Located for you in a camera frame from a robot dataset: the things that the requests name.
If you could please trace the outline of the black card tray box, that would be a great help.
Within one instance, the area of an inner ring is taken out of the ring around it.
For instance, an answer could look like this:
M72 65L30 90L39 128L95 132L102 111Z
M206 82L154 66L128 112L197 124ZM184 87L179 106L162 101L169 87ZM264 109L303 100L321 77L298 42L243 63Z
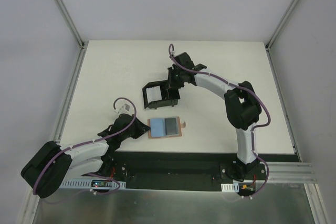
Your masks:
M157 109L165 106L176 106L180 99L178 89L167 87L167 80L147 83L142 88L145 109Z

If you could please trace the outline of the tan leather card holder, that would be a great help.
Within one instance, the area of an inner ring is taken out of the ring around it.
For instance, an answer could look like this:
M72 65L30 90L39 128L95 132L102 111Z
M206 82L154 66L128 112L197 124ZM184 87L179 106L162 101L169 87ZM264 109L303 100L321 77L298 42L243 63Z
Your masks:
M167 118L148 119L149 139L160 139L182 136L182 129L186 127L186 122L181 121L179 116Z

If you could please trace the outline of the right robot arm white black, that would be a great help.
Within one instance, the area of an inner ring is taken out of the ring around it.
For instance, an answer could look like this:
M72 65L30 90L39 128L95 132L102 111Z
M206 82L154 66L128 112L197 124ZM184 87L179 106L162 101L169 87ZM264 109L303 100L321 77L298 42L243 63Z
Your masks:
M168 88L179 89L184 87L185 83L191 83L224 100L226 116L236 129L238 146L236 162L226 168L226 175L239 182L250 178L259 164L252 129L259 121L261 113L260 103L252 95L254 90L251 83L224 80L205 65L195 65L186 52L177 56L171 52L170 58L174 63L168 68Z

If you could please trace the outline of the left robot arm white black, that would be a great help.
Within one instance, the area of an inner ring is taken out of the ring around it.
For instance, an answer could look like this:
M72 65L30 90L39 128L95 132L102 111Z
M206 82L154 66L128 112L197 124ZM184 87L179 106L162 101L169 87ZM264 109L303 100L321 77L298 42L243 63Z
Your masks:
M63 182L93 173L110 177L115 167L113 153L128 139L138 139L150 130L134 115L120 114L93 140L75 145L45 143L24 166L20 175L40 198L52 195Z

